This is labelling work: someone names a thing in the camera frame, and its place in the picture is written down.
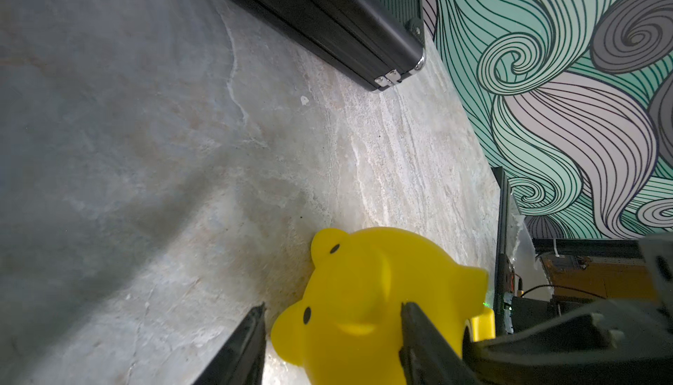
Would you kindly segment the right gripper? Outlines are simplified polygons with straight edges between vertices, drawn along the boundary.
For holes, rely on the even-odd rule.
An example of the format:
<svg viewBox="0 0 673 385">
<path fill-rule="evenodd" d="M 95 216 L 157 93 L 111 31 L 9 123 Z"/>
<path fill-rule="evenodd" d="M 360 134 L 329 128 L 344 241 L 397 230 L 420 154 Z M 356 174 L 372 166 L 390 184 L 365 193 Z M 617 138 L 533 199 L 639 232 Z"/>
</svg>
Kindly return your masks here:
<svg viewBox="0 0 673 385">
<path fill-rule="evenodd" d="M 463 360 L 492 384 L 670 384 L 672 320 L 651 302 L 599 300 L 469 344 Z"/>
</svg>

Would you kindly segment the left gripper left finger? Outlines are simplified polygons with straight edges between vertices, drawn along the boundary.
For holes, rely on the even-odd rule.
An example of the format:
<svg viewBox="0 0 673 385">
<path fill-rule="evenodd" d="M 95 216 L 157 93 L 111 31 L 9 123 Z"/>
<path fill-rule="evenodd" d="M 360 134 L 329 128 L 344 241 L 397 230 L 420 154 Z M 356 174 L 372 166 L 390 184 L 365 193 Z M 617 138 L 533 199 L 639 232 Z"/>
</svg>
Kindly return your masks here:
<svg viewBox="0 0 673 385">
<path fill-rule="evenodd" d="M 252 307 L 194 385 L 260 385 L 266 356 L 266 306 Z"/>
</svg>

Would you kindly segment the yellow piggy bank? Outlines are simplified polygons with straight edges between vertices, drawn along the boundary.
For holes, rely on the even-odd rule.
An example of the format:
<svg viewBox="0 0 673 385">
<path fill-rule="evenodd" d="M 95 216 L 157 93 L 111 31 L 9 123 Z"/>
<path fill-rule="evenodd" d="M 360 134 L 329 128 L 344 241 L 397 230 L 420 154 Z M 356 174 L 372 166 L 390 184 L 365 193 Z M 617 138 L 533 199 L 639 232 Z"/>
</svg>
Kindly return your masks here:
<svg viewBox="0 0 673 385">
<path fill-rule="evenodd" d="M 405 383 L 403 304 L 417 304 L 457 353 L 468 321 L 485 311 L 487 271 L 413 232 L 324 229 L 311 259 L 305 292 L 275 320 L 271 341 L 313 384 Z"/>
</svg>

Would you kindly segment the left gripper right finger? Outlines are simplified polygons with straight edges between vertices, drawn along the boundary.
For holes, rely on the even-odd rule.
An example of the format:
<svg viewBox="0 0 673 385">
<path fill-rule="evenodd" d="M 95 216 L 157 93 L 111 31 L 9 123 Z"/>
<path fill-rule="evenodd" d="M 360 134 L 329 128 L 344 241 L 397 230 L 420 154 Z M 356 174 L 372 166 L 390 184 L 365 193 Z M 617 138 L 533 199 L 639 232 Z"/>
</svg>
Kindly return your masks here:
<svg viewBox="0 0 673 385">
<path fill-rule="evenodd" d="M 471 369 L 455 353 L 420 306 L 401 306 L 401 367 L 409 385 L 478 384 Z"/>
</svg>

